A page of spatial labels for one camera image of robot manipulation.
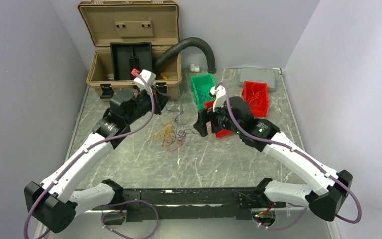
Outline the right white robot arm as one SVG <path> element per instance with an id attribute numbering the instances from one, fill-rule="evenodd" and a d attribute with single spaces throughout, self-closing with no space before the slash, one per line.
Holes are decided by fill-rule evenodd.
<path id="1" fill-rule="evenodd" d="M 202 137 L 222 130 L 237 134 L 247 146 L 280 161 L 298 175 L 304 184 L 281 183 L 264 179 L 257 186 L 254 200 L 261 207 L 271 202 L 287 202 L 308 207 L 316 216 L 333 221 L 348 197 L 353 175 L 340 172 L 320 163 L 295 145 L 280 129 L 267 119 L 253 116 L 250 107 L 240 97 L 230 97 L 231 112 L 239 127 L 232 121 L 227 104 L 201 109 L 194 128 Z"/>

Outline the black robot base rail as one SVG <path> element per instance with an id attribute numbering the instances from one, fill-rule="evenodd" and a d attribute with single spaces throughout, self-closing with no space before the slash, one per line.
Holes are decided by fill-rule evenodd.
<path id="1" fill-rule="evenodd" d="M 251 212 L 284 208 L 255 187 L 124 189 L 121 199 L 94 210 L 123 210 L 127 222 L 168 219 L 251 219 Z"/>

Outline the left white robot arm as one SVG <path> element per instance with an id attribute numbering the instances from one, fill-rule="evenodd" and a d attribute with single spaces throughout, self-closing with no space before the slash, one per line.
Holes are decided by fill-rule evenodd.
<path id="1" fill-rule="evenodd" d="M 117 90 L 83 145 L 52 175 L 41 183 L 31 181 L 24 188 L 28 209 L 25 226 L 34 217 L 49 231 L 59 233 L 87 210 L 102 205 L 119 208 L 125 200 L 124 189 L 113 180 L 106 179 L 86 190 L 77 190 L 77 186 L 98 162 L 133 134 L 131 124 L 147 113 L 161 114 L 169 99 L 155 89 L 151 93 L 141 90 L 137 95 L 127 88 Z"/>

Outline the green plastic bin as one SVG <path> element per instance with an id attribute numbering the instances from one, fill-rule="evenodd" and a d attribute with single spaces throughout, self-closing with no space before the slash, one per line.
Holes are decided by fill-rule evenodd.
<path id="1" fill-rule="evenodd" d="M 191 76 L 191 85 L 198 109 L 204 109 L 204 102 L 212 100 L 209 92 L 216 85 L 214 76 L 211 73 Z"/>

